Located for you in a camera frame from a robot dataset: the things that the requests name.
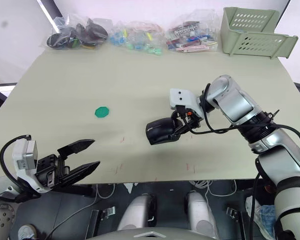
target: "plastic bag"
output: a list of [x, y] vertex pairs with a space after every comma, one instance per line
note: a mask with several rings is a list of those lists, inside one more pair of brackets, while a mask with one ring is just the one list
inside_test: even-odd
[[154, 23], [133, 21], [123, 24], [119, 22], [110, 31], [109, 39], [115, 46], [161, 55], [165, 34], [163, 29]]
[[74, 49], [79, 46], [95, 49], [108, 38], [106, 29], [111, 29], [112, 21], [102, 18], [81, 18], [69, 14], [66, 19], [56, 17], [54, 23], [58, 32], [52, 33], [46, 40], [52, 49]]
[[169, 50], [181, 53], [213, 52], [218, 48], [219, 18], [213, 9], [198, 9], [180, 16], [166, 32]]

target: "cable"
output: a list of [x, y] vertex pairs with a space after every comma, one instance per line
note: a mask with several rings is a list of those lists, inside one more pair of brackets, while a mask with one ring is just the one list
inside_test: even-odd
[[17, 185], [20, 189], [24, 190], [27, 193], [36, 195], [36, 197], [33, 198], [39, 198], [41, 196], [40, 193], [38, 193], [37, 191], [35, 191], [34, 189], [24, 186], [23, 184], [21, 184], [17, 179], [14, 178], [14, 176], [12, 176], [12, 174], [9, 172], [6, 164], [5, 164], [5, 160], [4, 160], [4, 155], [5, 155], [5, 151], [7, 150], [7, 148], [14, 143], [15, 141], [19, 140], [19, 139], [27, 139], [27, 140], [31, 140], [31, 135], [21, 135], [21, 136], [17, 136], [13, 139], [11, 139], [10, 141], [8, 141], [1, 149], [0, 151], [0, 166], [4, 172], [4, 174], [8, 177], [8, 179], [11, 180], [11, 182], [13, 182], [15, 185]]
[[197, 189], [205, 189], [213, 183], [213, 180], [198, 180], [198, 181], [189, 181], [190, 184], [195, 186]]
[[205, 90], [203, 92], [203, 103], [202, 103], [202, 111], [204, 115], [204, 120], [210, 131], [193, 131], [191, 126], [188, 124], [186, 117], [181, 117], [184, 124], [187, 126], [188, 130], [195, 135], [201, 135], [201, 134], [209, 134], [209, 133], [216, 133], [216, 134], [225, 134], [229, 130], [238, 129], [238, 128], [251, 128], [251, 127], [269, 127], [269, 128], [282, 128], [282, 129], [288, 129], [292, 132], [294, 132], [300, 139], [300, 132], [296, 130], [293, 127], [282, 125], [282, 124], [275, 124], [275, 123], [252, 123], [252, 124], [246, 124], [246, 125], [238, 125], [238, 126], [232, 126], [228, 128], [220, 128], [220, 129], [213, 129], [211, 125], [209, 124], [208, 117], [207, 117], [207, 111], [206, 111], [206, 100], [207, 100], [207, 94], [210, 87], [210, 83], [208, 83], [205, 87]]
[[260, 173], [256, 175], [253, 183], [252, 207], [251, 207], [251, 215], [249, 221], [249, 240], [254, 239], [254, 218], [255, 218], [257, 184], [258, 184], [259, 177], [260, 177]]
[[[0, 166], [4, 172], [4, 174], [8, 177], [8, 179], [10, 179], [11, 182], [13, 182], [15, 185], [17, 185], [21, 190], [36, 195], [36, 197], [32, 197], [33, 199], [39, 198], [41, 196], [40, 193], [36, 192], [35, 190], [31, 189], [30, 187], [26, 187], [24, 185], [22, 185], [17, 179], [14, 178], [14, 176], [12, 176], [12, 174], [9, 172], [6, 164], [5, 164], [5, 160], [4, 160], [4, 155], [5, 155], [5, 151], [7, 150], [7, 148], [14, 143], [15, 141], [19, 140], [19, 139], [27, 139], [27, 140], [31, 140], [31, 136], [30, 135], [21, 135], [21, 136], [17, 136], [13, 139], [11, 139], [10, 141], [8, 141], [1, 149], [0, 151]], [[2, 197], [0, 196], [0, 201], [5, 201], [8, 203], [15, 203], [18, 197], [15, 198], [6, 198], [6, 197]]]
[[6, 198], [6, 197], [3, 197], [3, 196], [0, 196], [0, 201], [4, 201], [4, 202], [8, 202], [8, 203], [15, 203], [16, 202], [16, 199], [12, 199], [12, 198]]
[[[201, 134], [210, 134], [214, 133], [214, 131], [193, 131], [191, 129], [191, 126], [188, 124], [185, 118], [182, 118], [184, 124], [188, 127], [189, 131], [195, 135], [201, 135]], [[282, 128], [282, 129], [288, 129], [292, 132], [294, 132], [300, 139], [300, 132], [296, 130], [295, 128], [287, 125], [282, 125], [282, 124], [275, 124], [275, 123], [251, 123], [251, 124], [242, 124], [238, 126], [232, 126], [228, 128], [220, 128], [220, 129], [215, 129], [215, 131], [229, 131], [229, 130], [234, 130], [234, 129], [239, 129], [239, 128], [251, 128], [251, 127], [268, 127], [268, 128]]]
[[209, 200], [208, 200], [208, 192], [209, 192], [209, 188], [207, 187], [207, 188], [206, 188], [206, 191], [205, 191], [205, 194], [204, 194], [204, 197], [205, 197], [205, 200], [206, 200], [206, 204], [207, 204], [208, 207], [210, 208]]
[[78, 211], [72, 213], [72, 214], [71, 214], [70, 216], [68, 216], [65, 220], [63, 220], [62, 222], [60, 222], [57, 226], [55, 226], [55, 227], [51, 230], [51, 232], [45, 237], [44, 240], [48, 240], [49, 237], [51, 236], [51, 234], [53, 234], [54, 231], [55, 231], [58, 227], [60, 227], [62, 224], [64, 224], [66, 221], [68, 221], [70, 218], [72, 218], [74, 215], [80, 213], [81, 211], [83, 211], [83, 210], [85, 210], [85, 209], [87, 209], [87, 208], [92, 207], [93, 205], [95, 205], [95, 204], [97, 204], [99, 201], [101, 201], [101, 199], [99, 199], [99, 200], [97, 201], [97, 198], [98, 198], [98, 185], [96, 185], [96, 187], [97, 187], [97, 189], [96, 189], [97, 192], [95, 193], [95, 197], [94, 197], [93, 202], [92, 202], [91, 204], [89, 204], [89, 205], [87, 205], [87, 206], [85, 206], [85, 207], [79, 209]]
[[115, 192], [115, 189], [116, 189], [116, 184], [114, 183], [113, 184], [113, 190], [112, 190], [112, 192], [110, 193], [110, 195], [109, 196], [101, 196], [100, 195], [100, 192], [99, 192], [99, 190], [98, 190], [98, 184], [96, 185], [96, 194], [99, 196], [99, 198], [101, 198], [101, 199], [108, 199], [108, 198], [110, 198], [113, 194], [114, 194], [114, 192]]
[[229, 194], [225, 194], [225, 195], [219, 195], [219, 194], [214, 194], [211, 192], [210, 190], [210, 185], [208, 185], [208, 191], [209, 193], [212, 195], [212, 196], [215, 196], [215, 197], [229, 197], [229, 196], [232, 196], [233, 194], [235, 194], [237, 192], [237, 182], [236, 180], [233, 180], [234, 181], [234, 191], [232, 193], [229, 193]]
[[203, 92], [203, 103], [202, 103], [202, 110], [203, 110], [203, 115], [204, 115], [204, 120], [206, 125], [208, 126], [208, 128], [216, 134], [225, 134], [226, 132], [228, 132], [227, 130], [218, 130], [218, 129], [213, 129], [211, 127], [211, 125], [208, 122], [208, 117], [207, 117], [207, 111], [206, 111], [206, 101], [207, 101], [207, 94], [208, 94], [208, 90], [210, 87], [210, 83], [208, 83], [205, 87], [205, 90]]

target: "beige table surface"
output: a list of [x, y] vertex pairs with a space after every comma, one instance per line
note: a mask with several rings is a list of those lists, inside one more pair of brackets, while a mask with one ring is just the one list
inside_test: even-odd
[[[222, 74], [232, 76], [264, 111], [280, 109], [276, 123], [300, 131], [300, 94], [278, 59], [222, 52], [155, 56], [105, 44], [97, 51], [50, 50], [38, 57], [0, 109], [0, 149], [31, 134], [43, 158], [76, 140], [95, 139], [66, 160], [71, 169], [101, 161], [83, 184], [254, 178], [257, 155], [236, 130], [187, 133], [154, 146], [145, 134], [147, 123], [171, 115], [170, 88], [200, 95]], [[100, 106], [110, 109], [107, 117], [95, 116]], [[214, 128], [229, 126], [219, 110], [209, 121]], [[200, 131], [206, 129], [202, 123]], [[12, 147], [5, 161], [13, 171], [11, 152]]]

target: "green plastic basket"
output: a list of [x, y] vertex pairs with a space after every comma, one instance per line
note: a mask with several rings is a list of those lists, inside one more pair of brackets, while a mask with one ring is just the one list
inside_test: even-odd
[[221, 25], [224, 53], [288, 58], [298, 37], [274, 33], [276, 10], [225, 7]]

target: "green disc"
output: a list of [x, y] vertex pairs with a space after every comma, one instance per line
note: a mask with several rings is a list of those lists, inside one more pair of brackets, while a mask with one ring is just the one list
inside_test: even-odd
[[95, 110], [94, 115], [96, 115], [98, 118], [104, 118], [109, 114], [109, 108], [106, 106], [101, 106], [97, 110]]

